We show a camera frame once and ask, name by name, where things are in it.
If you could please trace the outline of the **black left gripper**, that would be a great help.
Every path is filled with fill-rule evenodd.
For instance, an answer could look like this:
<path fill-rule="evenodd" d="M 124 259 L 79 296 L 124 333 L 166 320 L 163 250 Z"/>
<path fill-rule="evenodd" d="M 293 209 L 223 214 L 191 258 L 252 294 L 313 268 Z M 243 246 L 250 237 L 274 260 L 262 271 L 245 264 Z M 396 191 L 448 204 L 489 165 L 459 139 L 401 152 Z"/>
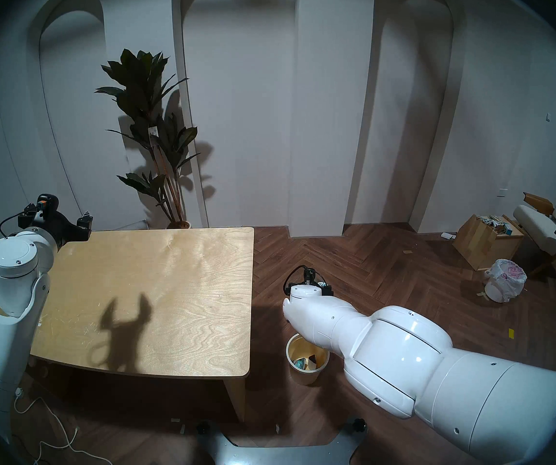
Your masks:
<path fill-rule="evenodd" d="M 88 241 L 92 232 L 93 216 L 85 211 L 77 220 L 77 226 L 72 225 L 58 211 L 40 210 L 36 213 L 36 205 L 27 205 L 19 213 L 19 228 L 28 228 L 33 223 L 36 228 L 43 229 L 54 239 L 60 250 L 69 242 Z"/>

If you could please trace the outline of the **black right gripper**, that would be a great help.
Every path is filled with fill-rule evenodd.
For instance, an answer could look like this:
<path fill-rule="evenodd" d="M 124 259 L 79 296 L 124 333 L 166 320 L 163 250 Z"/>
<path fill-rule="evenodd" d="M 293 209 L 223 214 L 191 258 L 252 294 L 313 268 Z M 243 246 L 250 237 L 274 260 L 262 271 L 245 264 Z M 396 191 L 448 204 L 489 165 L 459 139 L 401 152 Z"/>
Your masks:
<path fill-rule="evenodd" d="M 299 283 L 290 281 L 291 277 L 299 270 L 302 270 L 303 280 Z M 315 287 L 320 290 L 321 296 L 334 296 L 332 286 L 327 284 L 326 280 L 321 275 L 321 281 L 316 281 L 316 277 L 317 271 L 314 268 L 307 267 L 306 265 L 295 267 L 286 278 L 286 296 L 291 295 L 292 288 L 297 286 Z"/>

